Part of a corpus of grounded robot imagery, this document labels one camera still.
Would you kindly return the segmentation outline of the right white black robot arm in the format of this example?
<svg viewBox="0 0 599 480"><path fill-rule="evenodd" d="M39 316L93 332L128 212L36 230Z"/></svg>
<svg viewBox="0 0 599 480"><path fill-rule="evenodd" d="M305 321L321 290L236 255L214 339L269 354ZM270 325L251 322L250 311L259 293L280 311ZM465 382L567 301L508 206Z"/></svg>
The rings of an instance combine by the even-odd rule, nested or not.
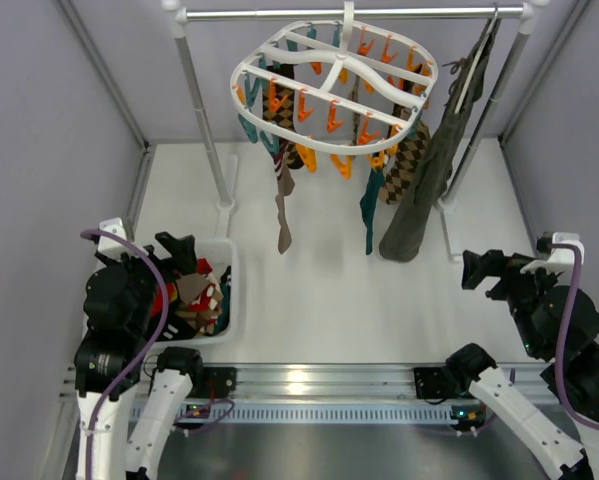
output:
<svg viewBox="0 0 599 480"><path fill-rule="evenodd" d="M579 286L584 247L576 234L539 238L539 256L501 250L462 254L461 287L507 304L526 354L545 362L540 378L574 422L572 438L531 402L482 347L450 355L442 371L453 390L488 407L550 479L599 479L599 312Z"/></svg>

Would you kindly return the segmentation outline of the brown tan argyle sock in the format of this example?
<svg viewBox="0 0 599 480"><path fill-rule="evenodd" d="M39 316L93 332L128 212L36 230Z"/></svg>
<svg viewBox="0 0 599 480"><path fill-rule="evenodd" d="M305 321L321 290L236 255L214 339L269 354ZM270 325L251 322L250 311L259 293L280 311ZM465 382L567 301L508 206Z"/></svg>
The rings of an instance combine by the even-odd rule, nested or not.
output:
<svg viewBox="0 0 599 480"><path fill-rule="evenodd" d="M379 200L387 205L398 205L411 186L420 166L431 135L429 127L418 120L409 134L397 145L394 162L385 174L379 190Z"/></svg>

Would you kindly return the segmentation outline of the brown yellow argyle sock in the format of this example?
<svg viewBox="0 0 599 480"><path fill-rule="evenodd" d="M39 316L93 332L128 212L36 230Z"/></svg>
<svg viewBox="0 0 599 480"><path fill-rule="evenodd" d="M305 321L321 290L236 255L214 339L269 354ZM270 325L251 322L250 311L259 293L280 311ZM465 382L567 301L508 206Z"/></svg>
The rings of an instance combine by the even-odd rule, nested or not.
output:
<svg viewBox="0 0 599 480"><path fill-rule="evenodd" d="M276 78L287 77L294 78L294 67L291 64L280 63L278 66L274 64L268 65L267 70ZM268 82L264 81L262 86L262 115L263 118L270 122L281 126L282 128L295 131L295 91L283 85L275 84L274 87L274 105L278 105L276 110L272 110L270 106L270 87ZM289 142L285 138L279 139L279 146L285 148L285 162L289 169L298 170L304 166L296 145Z"/></svg>

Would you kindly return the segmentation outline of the beige plain sock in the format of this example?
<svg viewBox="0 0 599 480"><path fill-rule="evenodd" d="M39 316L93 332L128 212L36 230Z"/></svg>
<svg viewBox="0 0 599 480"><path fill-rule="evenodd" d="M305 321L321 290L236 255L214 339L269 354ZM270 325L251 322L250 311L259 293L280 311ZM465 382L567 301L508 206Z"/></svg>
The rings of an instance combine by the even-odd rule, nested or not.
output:
<svg viewBox="0 0 599 480"><path fill-rule="evenodd" d="M280 254L284 254L292 244L292 235L286 217L285 198L293 193L295 182L287 165L288 156L288 152L283 152L274 158L274 170L277 180L275 204L279 223L278 252Z"/></svg>

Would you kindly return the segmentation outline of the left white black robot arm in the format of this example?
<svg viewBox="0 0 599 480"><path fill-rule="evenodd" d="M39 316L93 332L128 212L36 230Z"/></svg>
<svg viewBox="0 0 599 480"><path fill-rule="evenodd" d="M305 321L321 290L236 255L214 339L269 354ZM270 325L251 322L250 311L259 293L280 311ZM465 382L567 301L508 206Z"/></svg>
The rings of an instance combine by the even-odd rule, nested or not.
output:
<svg viewBox="0 0 599 480"><path fill-rule="evenodd" d="M129 424L149 351L174 311L168 287L197 269L195 239L156 234L167 251L139 247L116 219L82 232L101 268L86 283L86 332L76 351L79 479L154 479L182 402L203 378L200 353L168 347L157 357L150 392Z"/></svg>

